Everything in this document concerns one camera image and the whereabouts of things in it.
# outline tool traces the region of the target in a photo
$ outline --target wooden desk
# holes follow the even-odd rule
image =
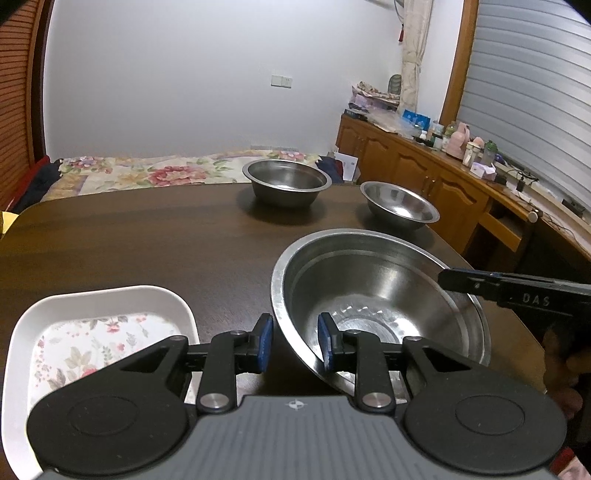
[[[246,184],[128,190],[37,204],[0,241],[2,372],[14,324],[34,302],[53,294],[152,284],[186,300],[202,342],[226,330],[249,330],[271,311],[271,272],[283,250],[329,228],[397,234],[374,220],[356,186],[333,186],[303,212],[261,205]],[[468,266],[429,228],[398,236],[449,266]],[[542,389],[540,345],[513,312],[486,301],[483,308],[491,367]],[[242,389],[333,393],[275,331],[268,373],[242,380]],[[0,478],[14,479],[0,457]]]

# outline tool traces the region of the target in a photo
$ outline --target wall switch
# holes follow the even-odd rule
[[[272,87],[283,87],[291,88],[293,79],[290,77],[284,77],[282,75],[271,75],[271,86]]]
[[[283,86],[283,77],[281,75],[271,75],[271,86],[272,87]]]

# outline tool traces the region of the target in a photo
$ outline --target human hand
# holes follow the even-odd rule
[[[546,332],[542,344],[546,366],[544,385],[548,395],[570,420],[583,408],[583,397],[573,387],[579,381],[579,375],[591,373],[591,349],[582,350],[564,361],[560,357],[560,342],[552,330]]]

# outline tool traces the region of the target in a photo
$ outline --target paper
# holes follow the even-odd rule
[[[357,157],[351,157],[351,155],[335,153],[335,160],[339,160],[343,164],[343,180],[353,181],[355,168],[357,168],[359,159]]]
[[[2,215],[2,219],[4,220],[3,222],[0,222],[2,224],[2,231],[0,232],[1,235],[8,232],[8,228],[12,225],[14,220],[17,219],[18,215],[16,213],[10,212],[0,212],[0,215]]]

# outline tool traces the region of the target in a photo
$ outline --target white wall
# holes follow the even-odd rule
[[[417,111],[438,120],[456,56],[463,0],[433,0],[431,25],[423,57]]]
[[[459,26],[448,18],[457,9],[443,5],[461,14],[461,3],[435,0],[419,103],[434,118]],[[200,155],[251,144],[325,153],[350,85],[385,89],[400,71],[399,32],[395,12],[367,0],[56,0],[48,154]],[[293,88],[271,87],[272,74],[293,77]]]

